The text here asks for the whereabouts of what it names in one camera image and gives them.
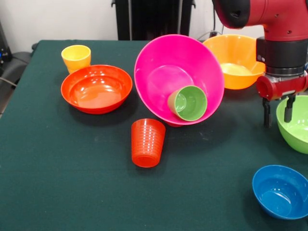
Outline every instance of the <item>red cup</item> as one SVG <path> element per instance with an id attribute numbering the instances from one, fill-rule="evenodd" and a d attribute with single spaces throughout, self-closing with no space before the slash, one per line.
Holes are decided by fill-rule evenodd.
<path id="1" fill-rule="evenodd" d="M 139 167 L 158 165 L 166 128 L 155 119 L 140 119 L 131 126 L 131 159 Z"/>

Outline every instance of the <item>white wall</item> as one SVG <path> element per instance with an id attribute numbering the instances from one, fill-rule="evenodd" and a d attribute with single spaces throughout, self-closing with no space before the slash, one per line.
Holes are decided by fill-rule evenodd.
<path id="1" fill-rule="evenodd" d="M 13 52 L 31 51 L 41 39 L 117 40 L 116 9 L 111 0 L 0 0 L 0 21 Z M 190 36 L 200 37 L 213 27 L 211 0 L 196 0 Z M 221 30 L 217 18 L 217 30 Z M 261 26 L 225 29 L 252 37 L 263 35 Z"/>

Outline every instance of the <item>pink bowl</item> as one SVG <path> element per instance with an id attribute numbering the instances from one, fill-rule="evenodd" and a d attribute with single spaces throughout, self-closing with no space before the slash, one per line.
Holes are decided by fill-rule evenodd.
<path id="1" fill-rule="evenodd" d="M 213 53 L 184 35 L 164 35 L 145 45 L 136 60 L 135 84 L 147 108 L 174 127 L 209 118 L 224 93 L 223 73 Z M 206 112 L 196 121 L 184 121 L 168 108 L 169 95 L 187 85 L 200 87 L 207 97 Z"/>

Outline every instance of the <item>table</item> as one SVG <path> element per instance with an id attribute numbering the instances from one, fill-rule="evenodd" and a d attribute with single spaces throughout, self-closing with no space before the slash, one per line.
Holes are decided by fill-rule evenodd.
<path id="1" fill-rule="evenodd" d="M 255 86 L 226 90 L 201 124 L 167 126 L 161 163 L 142 169 L 130 158 L 130 126 L 155 116 L 135 87 L 106 115 L 68 105 L 60 94 L 67 75 L 60 53 L 73 44 L 91 48 L 92 64 L 115 65 L 133 77 L 146 41 L 38 44 L 0 120 L 0 230 L 307 230 L 307 219 L 270 218 L 253 195 L 253 174 L 264 165 L 308 177 L 308 156 L 285 143 L 275 117 L 271 129 L 263 128 Z"/>

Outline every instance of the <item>cable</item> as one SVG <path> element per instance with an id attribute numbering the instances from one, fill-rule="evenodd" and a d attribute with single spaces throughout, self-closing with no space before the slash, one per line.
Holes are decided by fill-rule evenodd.
<path id="1" fill-rule="evenodd" d="M 16 84 L 14 84 L 13 82 L 11 82 L 11 81 L 9 81 L 9 80 L 7 80 L 7 79 L 4 79 L 4 78 L 0 77 L 0 80 L 2 80 L 2 81 L 4 81 L 4 82 L 7 82 L 8 84 L 11 84 L 11 85 L 14 86 L 14 87 L 17 87 Z"/>
<path id="2" fill-rule="evenodd" d="M 22 59 L 20 59 L 20 58 L 18 58 L 18 57 L 16 57 L 16 56 L 13 56 L 13 59 L 17 59 L 17 60 L 19 60 L 19 61 L 21 61 L 21 62 L 24 62 L 25 64 L 29 64 L 27 61 L 22 60 Z"/>
<path id="3" fill-rule="evenodd" d="M 213 4 L 213 22 L 214 22 L 214 26 L 213 26 L 213 30 L 215 31 L 216 30 L 216 12 L 215 12 L 215 7 L 214 7 L 214 4 Z"/>
<path id="4" fill-rule="evenodd" d="M 200 40 L 203 36 L 205 36 L 205 35 L 207 35 L 207 34 L 209 34 L 209 33 L 211 33 L 211 32 L 213 32 L 213 30 L 204 33 L 204 34 L 203 34 L 202 36 L 200 36 L 197 40 Z"/>

